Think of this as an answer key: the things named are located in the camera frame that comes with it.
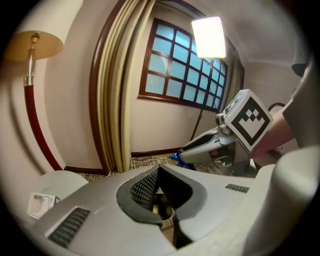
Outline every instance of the window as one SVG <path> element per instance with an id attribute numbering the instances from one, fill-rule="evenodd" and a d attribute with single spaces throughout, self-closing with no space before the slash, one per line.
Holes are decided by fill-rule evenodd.
<path id="1" fill-rule="evenodd" d="M 193 35 L 154 19 L 144 58 L 139 98 L 218 112 L 228 66 L 222 59 L 198 58 Z"/>

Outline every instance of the window frame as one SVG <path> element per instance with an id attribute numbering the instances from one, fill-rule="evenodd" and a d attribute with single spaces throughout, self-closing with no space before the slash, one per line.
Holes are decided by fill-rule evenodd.
<path id="1" fill-rule="evenodd" d="M 163 37 L 161 35 L 156 34 L 159 24 L 164 25 L 164 26 L 168 26 L 168 27 L 174 29 L 174 34 L 173 34 L 173 39 L 172 40 L 170 40 L 170 39 L 168 39 L 166 37 Z M 221 63 L 223 63 L 223 65 L 225 66 L 225 75 L 224 75 L 223 86 L 220 86 L 220 87 L 222 87 L 222 94 L 221 94 L 221 97 L 218 97 L 217 96 L 217 91 L 218 91 L 218 88 L 219 88 L 219 80 L 220 80 L 220 74 L 221 74 L 220 70 L 218 70 L 217 68 L 213 67 L 213 69 L 217 70 L 218 74 L 219 74 L 218 81 L 216 82 L 215 80 L 212 79 L 213 69 L 210 69 L 209 75 L 203 73 L 203 71 L 202 71 L 203 65 L 204 64 L 210 64 L 204 58 L 201 61 L 200 70 L 198 70 L 198 69 L 194 68 L 193 66 L 191 66 L 190 65 L 191 53 L 194 53 L 194 54 L 196 54 L 196 53 L 194 51 L 192 51 L 190 48 L 187 48 L 184 45 L 181 45 L 181 44 L 179 44 L 178 42 L 175 41 L 176 40 L 177 31 L 180 31 L 180 32 L 188 35 L 190 37 L 190 45 L 192 46 L 192 41 L 194 39 L 194 36 L 192 34 L 190 34 L 189 32 L 187 32 L 187 31 L 183 30 L 182 28 L 180 28 L 180 27 L 178 27 L 176 25 L 173 25 L 173 24 L 171 24 L 169 22 L 166 22 L 166 21 L 158 19 L 158 18 L 154 18 L 153 23 L 152 23 L 152 27 L 151 27 L 151 31 L 150 31 L 150 35 L 149 35 L 149 39 L 148 39 L 148 43 L 147 43 L 147 47 L 146 47 L 146 51 L 145 51 L 145 56 L 144 56 L 144 62 L 143 62 L 142 73 L 141 73 L 141 81 L 140 81 L 138 99 L 147 99 L 147 100 L 168 102 L 168 103 L 174 103 L 174 104 L 185 105 L 185 106 L 201 109 L 202 106 L 203 106 L 203 103 L 197 103 L 196 100 L 197 100 L 197 97 L 198 97 L 198 92 L 199 91 L 203 91 L 203 92 L 205 92 L 204 99 L 203 99 L 203 102 L 205 103 L 204 109 L 208 110 L 208 111 L 211 111 L 211 112 L 218 113 L 219 109 L 221 108 L 221 105 L 223 103 L 222 101 L 223 101 L 224 93 L 225 93 L 225 89 L 226 89 L 227 76 L 228 76 L 228 65 L 222 59 L 219 59 L 219 61 Z M 171 46 L 170 55 L 167 55 L 167 54 L 164 54 L 162 52 L 158 52 L 158 51 L 155 51 L 155 50 L 152 49 L 153 48 L 153 44 L 154 44 L 154 40 L 155 40 L 156 37 L 160 38 L 160 39 L 163 39 L 163 40 L 166 40 L 168 42 L 171 42 L 173 44 Z M 188 50 L 188 58 L 187 58 L 187 62 L 186 63 L 173 57 L 174 48 L 175 48 L 174 44 L 177 44 L 178 46 Z M 149 70 L 150 58 L 151 58 L 152 54 L 156 54 L 158 56 L 165 57 L 165 58 L 169 59 L 166 74 L 159 73 L 159 72 L 153 71 L 153 70 Z M 178 63 L 180 63 L 180 64 L 185 66 L 185 74 L 184 74 L 184 78 L 183 79 L 179 79 L 179 78 L 170 76 L 172 61 L 178 62 Z M 194 70 L 194 71 L 199 73 L 199 78 L 198 78 L 197 85 L 194 85 L 192 83 L 187 82 L 189 69 L 192 69 L 192 70 Z M 156 75 L 156 76 L 165 78 L 163 94 L 156 94 L 156 93 L 152 93 L 152 92 L 147 92 L 146 91 L 148 74 L 152 74 L 152 75 Z M 201 82 L 201 77 L 202 76 L 205 76 L 206 78 L 208 78 L 207 88 L 206 89 L 203 89 L 203 88 L 200 87 L 200 82 Z M 180 97 L 179 98 L 166 95 L 169 79 L 182 83 L 182 87 L 181 87 L 181 92 L 180 92 Z M 214 81 L 217 84 L 215 92 L 212 92 L 212 93 L 209 90 L 211 81 Z M 184 93 L 185 93 L 185 89 L 186 89 L 186 85 L 191 86 L 191 87 L 196 89 L 193 101 L 189 101 L 189 100 L 183 99 L 183 96 L 184 96 Z M 214 104 L 216 98 L 220 99 L 219 106 L 217 108 L 215 108 L 213 106 L 210 107 L 210 106 L 206 105 L 207 99 L 208 99 L 209 96 L 210 97 L 213 96 L 213 99 L 212 99 L 213 103 L 212 104 Z"/>

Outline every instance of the ceiling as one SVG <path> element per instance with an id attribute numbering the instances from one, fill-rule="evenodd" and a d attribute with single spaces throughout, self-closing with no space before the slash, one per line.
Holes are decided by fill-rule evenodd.
<path id="1" fill-rule="evenodd" d="M 274 1 L 184 1 L 206 16 L 221 17 L 224 33 L 237 48 L 241 60 L 282 66 L 292 64 L 297 33 L 292 20 Z"/>

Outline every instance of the curtain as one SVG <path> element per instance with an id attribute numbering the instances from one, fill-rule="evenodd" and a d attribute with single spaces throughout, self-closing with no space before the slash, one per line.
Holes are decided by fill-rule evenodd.
<path id="1" fill-rule="evenodd" d="M 233 61 L 230 89 L 224 107 L 226 107 L 234 99 L 237 93 L 244 88 L 244 81 L 245 68 L 240 62 L 239 55 L 235 55 Z"/>
<path id="2" fill-rule="evenodd" d="M 135 51 L 155 0 L 127 0 L 103 45 L 97 82 L 97 114 L 103 156 L 110 172 L 125 172 L 131 160 L 130 93 Z"/>

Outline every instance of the window pane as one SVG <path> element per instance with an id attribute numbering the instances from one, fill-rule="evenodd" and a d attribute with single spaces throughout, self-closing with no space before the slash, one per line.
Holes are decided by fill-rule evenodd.
<path id="1" fill-rule="evenodd" d="M 219 104 L 220 104 L 220 99 L 219 98 L 215 98 L 213 107 L 215 109 L 218 109 L 219 108 Z"/>
<path id="2" fill-rule="evenodd" d="M 166 95 L 179 98 L 181 93 L 182 82 L 169 79 Z"/>
<path id="3" fill-rule="evenodd" d="M 216 95 L 220 98 L 222 97 L 222 87 L 221 86 L 218 86 L 218 90 L 216 91 Z"/>
<path id="4" fill-rule="evenodd" d="M 206 105 L 209 107 L 212 107 L 212 103 L 214 102 L 214 98 L 211 94 L 208 95 L 208 98 L 206 99 Z"/>
<path id="5" fill-rule="evenodd" d="M 219 78 L 219 84 L 224 86 L 225 85 L 225 77 L 221 74 Z"/>
<path id="6" fill-rule="evenodd" d="M 156 34 L 168 38 L 170 40 L 174 39 L 174 29 L 172 27 L 159 24 L 156 29 Z"/>
<path id="7" fill-rule="evenodd" d="M 198 79 L 199 79 L 199 73 L 194 71 L 193 69 L 189 68 L 188 78 L 186 79 L 187 82 L 197 86 L 198 85 Z"/>
<path id="8" fill-rule="evenodd" d="M 163 94 L 165 78 L 154 74 L 148 74 L 146 78 L 145 91 L 153 94 Z"/>
<path id="9" fill-rule="evenodd" d="M 190 65 L 192 67 L 196 68 L 197 70 L 200 70 L 201 62 L 202 62 L 202 59 L 198 58 L 197 55 L 195 55 L 194 53 L 191 53 Z"/>
<path id="10" fill-rule="evenodd" d="M 192 39 L 191 50 L 197 53 L 196 41 Z"/>
<path id="11" fill-rule="evenodd" d="M 198 95 L 196 97 L 196 102 L 200 104 L 204 103 L 205 95 L 206 93 L 204 91 L 199 90 Z"/>
<path id="12" fill-rule="evenodd" d="M 222 74 L 224 74 L 224 75 L 226 74 L 226 67 L 223 63 L 221 63 L 221 70 L 220 71 Z"/>
<path id="13" fill-rule="evenodd" d="M 208 65 L 207 62 L 203 62 L 203 65 L 202 65 L 202 72 L 205 73 L 207 76 L 210 75 L 210 65 Z"/>
<path id="14" fill-rule="evenodd" d="M 217 90 L 217 84 L 214 81 L 211 81 L 210 83 L 210 92 L 215 94 Z"/>
<path id="15" fill-rule="evenodd" d="M 187 48 L 190 47 L 190 37 L 184 33 L 181 33 L 180 31 L 176 32 L 175 41 Z"/>
<path id="16" fill-rule="evenodd" d="M 206 78 L 204 75 L 201 76 L 201 80 L 200 80 L 200 87 L 202 89 L 207 89 L 208 86 L 208 78 Z"/>
<path id="17" fill-rule="evenodd" d="M 194 101 L 196 95 L 196 88 L 193 88 L 189 85 L 185 86 L 183 98 L 188 101 Z"/>
<path id="18" fill-rule="evenodd" d="M 215 69 L 212 70 L 212 79 L 218 82 L 219 72 Z"/>
<path id="19" fill-rule="evenodd" d="M 166 54 L 166 55 L 170 55 L 171 45 L 172 45 L 171 42 L 155 37 L 152 50 Z"/>
<path id="20" fill-rule="evenodd" d="M 159 55 L 151 54 L 149 70 L 157 71 L 159 73 L 166 74 L 168 68 L 169 59 Z"/>
<path id="21" fill-rule="evenodd" d="M 188 55 L 189 51 L 177 44 L 174 45 L 174 50 L 173 50 L 173 57 L 182 61 L 182 62 L 187 62 L 188 61 Z"/>
<path id="22" fill-rule="evenodd" d="M 171 70 L 170 70 L 170 76 L 175 78 L 184 79 L 185 78 L 185 72 L 186 72 L 186 66 L 182 65 L 176 61 L 172 61 L 171 63 Z"/>
<path id="23" fill-rule="evenodd" d="M 213 59 L 213 66 L 217 69 L 220 70 L 220 60 L 218 58 Z"/>

